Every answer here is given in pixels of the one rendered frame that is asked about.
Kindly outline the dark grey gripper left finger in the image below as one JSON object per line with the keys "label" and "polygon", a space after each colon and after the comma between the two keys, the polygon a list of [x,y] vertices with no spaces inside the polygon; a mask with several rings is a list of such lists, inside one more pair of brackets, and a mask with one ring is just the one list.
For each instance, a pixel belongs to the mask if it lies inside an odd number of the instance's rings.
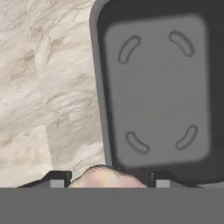
{"label": "dark grey gripper left finger", "polygon": [[71,178],[70,171],[49,171],[42,179],[21,185],[20,188],[67,188],[71,184]]}

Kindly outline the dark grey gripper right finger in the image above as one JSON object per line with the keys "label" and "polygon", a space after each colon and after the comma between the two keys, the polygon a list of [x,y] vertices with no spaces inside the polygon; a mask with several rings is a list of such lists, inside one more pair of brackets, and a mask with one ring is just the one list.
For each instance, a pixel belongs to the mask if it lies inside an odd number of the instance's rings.
{"label": "dark grey gripper right finger", "polygon": [[150,174],[150,187],[154,188],[199,188],[198,185],[178,180],[166,171],[153,171]]}

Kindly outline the pale pink round food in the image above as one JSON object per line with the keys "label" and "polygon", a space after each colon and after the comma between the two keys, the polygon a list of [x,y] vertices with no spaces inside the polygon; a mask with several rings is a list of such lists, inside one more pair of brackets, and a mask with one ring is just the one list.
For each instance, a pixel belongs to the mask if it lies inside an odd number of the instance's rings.
{"label": "pale pink round food", "polygon": [[69,188],[146,188],[146,185],[134,176],[106,165],[96,165],[85,170]]}

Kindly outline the dark grey tupperware container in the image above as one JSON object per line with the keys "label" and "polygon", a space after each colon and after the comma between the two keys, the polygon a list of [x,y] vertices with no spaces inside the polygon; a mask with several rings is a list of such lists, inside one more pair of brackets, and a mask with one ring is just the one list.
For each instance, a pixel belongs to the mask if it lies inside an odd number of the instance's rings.
{"label": "dark grey tupperware container", "polygon": [[224,0],[96,0],[89,27],[107,165],[224,182]]}

